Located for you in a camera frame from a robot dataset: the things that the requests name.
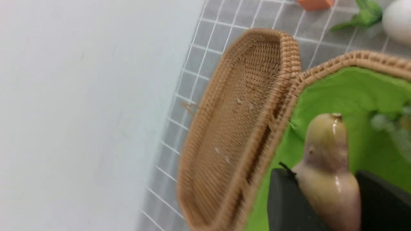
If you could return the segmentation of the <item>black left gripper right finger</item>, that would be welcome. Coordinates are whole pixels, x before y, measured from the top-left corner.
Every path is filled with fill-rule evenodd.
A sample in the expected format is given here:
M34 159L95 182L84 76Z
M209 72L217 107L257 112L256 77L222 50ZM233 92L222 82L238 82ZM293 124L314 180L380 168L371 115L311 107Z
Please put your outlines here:
M411 195L366 170L355 173L361 191L362 231L409 231Z

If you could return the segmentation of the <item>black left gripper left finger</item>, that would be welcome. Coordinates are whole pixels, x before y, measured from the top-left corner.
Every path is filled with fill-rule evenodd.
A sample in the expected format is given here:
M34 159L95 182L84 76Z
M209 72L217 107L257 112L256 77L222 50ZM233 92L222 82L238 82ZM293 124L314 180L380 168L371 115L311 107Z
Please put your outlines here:
M302 194L294 173L286 164L270 173L267 218L270 231L329 231Z

